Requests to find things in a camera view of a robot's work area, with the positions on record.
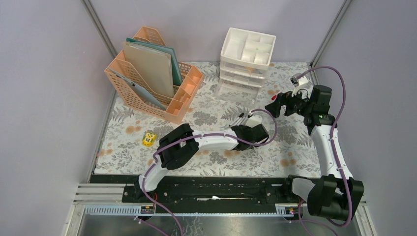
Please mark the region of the white plastic drawer unit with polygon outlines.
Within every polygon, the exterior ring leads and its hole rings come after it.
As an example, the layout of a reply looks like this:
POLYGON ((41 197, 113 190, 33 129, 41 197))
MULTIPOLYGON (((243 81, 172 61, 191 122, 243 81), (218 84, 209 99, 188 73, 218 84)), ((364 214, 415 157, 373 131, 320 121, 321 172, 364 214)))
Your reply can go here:
POLYGON ((253 106, 264 86, 275 42, 275 35, 229 28, 220 53, 215 96, 253 106))

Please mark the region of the teal file folder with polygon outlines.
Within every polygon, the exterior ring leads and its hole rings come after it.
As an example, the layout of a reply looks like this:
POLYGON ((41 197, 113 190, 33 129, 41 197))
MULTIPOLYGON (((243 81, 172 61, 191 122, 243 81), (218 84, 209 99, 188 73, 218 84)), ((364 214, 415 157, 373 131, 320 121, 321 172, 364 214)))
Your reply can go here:
POLYGON ((134 44, 137 44, 137 45, 145 46, 145 47, 152 48, 152 49, 155 49, 155 50, 158 50, 158 51, 161 51, 161 52, 168 53, 171 56, 173 84, 175 86, 180 86, 182 84, 182 76, 181 76, 178 60, 177 60, 177 57, 176 57, 176 53, 175 53, 173 48, 163 46, 163 45, 159 45, 159 44, 139 41, 139 40, 135 40, 135 39, 132 39, 132 38, 126 38, 126 42, 134 43, 134 44))

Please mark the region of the light blue clipboard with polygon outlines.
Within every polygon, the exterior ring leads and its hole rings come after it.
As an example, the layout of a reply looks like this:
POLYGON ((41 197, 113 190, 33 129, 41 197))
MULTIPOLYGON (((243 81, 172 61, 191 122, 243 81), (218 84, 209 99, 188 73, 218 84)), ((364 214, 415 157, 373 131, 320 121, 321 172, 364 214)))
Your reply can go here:
POLYGON ((138 85, 137 83, 131 81, 127 77, 121 75, 120 73, 116 72, 113 69, 107 67, 111 72, 113 72, 117 77, 123 79, 131 88, 132 90, 140 97, 142 97, 147 102, 150 102, 152 105, 160 108, 161 110, 165 111, 166 107, 162 105, 162 103, 157 100, 151 93, 149 93, 145 88, 138 85))

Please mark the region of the beige file folder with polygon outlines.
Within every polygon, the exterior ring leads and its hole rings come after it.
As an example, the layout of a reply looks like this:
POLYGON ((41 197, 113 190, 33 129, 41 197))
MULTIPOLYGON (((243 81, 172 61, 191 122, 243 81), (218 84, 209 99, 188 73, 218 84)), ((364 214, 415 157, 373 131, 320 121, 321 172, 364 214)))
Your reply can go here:
POLYGON ((123 42, 126 61, 130 62, 152 91, 172 98, 174 96, 172 62, 168 53, 123 42))

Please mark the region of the black cap whiteboard marker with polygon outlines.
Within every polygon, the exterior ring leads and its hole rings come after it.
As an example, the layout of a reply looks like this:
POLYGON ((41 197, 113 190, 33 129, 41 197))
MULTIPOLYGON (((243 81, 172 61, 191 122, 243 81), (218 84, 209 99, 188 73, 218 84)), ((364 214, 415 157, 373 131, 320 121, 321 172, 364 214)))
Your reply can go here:
POLYGON ((244 113, 241 113, 236 119, 234 119, 230 124, 229 127, 236 125, 242 118, 244 118, 244 113))

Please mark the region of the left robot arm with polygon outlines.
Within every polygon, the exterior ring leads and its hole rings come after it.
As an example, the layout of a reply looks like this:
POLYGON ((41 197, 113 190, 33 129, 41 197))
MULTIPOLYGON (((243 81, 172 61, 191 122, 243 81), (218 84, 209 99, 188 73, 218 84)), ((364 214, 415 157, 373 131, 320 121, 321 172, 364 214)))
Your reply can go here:
POLYGON ((153 154, 154 162, 142 175, 134 189, 140 202, 147 202, 159 182, 170 171, 183 167, 196 153, 203 150, 244 151, 266 145, 271 141, 262 124, 235 125, 222 131, 198 131, 188 123, 182 124, 159 141, 153 154))

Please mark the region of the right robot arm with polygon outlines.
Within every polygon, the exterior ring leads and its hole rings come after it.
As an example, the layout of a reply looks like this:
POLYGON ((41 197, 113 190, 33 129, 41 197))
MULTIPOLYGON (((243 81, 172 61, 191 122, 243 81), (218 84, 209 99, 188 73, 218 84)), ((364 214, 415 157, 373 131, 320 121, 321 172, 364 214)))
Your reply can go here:
POLYGON ((293 203, 301 198, 307 202, 310 215, 348 222, 361 201, 364 185, 353 178, 341 153, 336 119, 328 113, 331 95, 331 88, 321 85, 314 86, 307 98, 292 91, 280 92, 265 108, 275 118, 282 106, 286 107, 285 116, 303 116, 319 158, 321 177, 288 176, 282 189, 284 200, 293 203))

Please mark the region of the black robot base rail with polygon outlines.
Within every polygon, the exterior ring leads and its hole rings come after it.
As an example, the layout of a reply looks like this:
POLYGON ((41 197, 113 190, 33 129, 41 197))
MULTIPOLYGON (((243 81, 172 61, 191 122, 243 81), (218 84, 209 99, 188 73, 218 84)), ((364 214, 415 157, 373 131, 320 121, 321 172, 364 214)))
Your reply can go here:
POLYGON ((92 184, 122 184, 123 203, 156 200, 156 213, 262 214, 275 213, 275 206, 296 207, 299 196, 290 193, 284 177, 181 177, 165 176, 147 198, 139 188, 138 176, 92 175, 92 184))

